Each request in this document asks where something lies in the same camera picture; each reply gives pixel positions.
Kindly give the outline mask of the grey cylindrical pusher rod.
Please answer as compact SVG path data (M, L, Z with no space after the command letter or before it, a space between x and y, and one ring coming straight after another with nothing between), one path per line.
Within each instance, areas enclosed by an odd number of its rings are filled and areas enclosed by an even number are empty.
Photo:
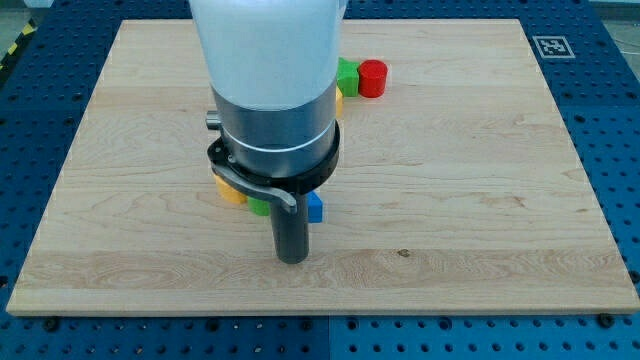
M270 205L270 219L277 257L286 264L297 264L309 253L309 215L307 197L294 195L297 212L290 214L280 205Z

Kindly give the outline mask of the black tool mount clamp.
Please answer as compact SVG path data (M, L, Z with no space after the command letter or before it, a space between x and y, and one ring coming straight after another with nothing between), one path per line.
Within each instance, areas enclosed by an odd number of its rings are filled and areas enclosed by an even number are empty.
M230 160L231 154L219 137L207 149L214 174L220 176L234 189L249 197L280 205L286 212L295 214L295 194L307 194L320 187L337 167L340 147L340 128L333 125L334 137L328 154L313 168L289 177L268 177L250 172Z

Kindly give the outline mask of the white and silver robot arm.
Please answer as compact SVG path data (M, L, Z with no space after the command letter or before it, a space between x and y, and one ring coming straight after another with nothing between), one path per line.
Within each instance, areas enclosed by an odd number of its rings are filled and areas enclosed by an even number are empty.
M339 158L339 0L191 0L216 110L213 172L268 202L277 257L309 253L307 195Z

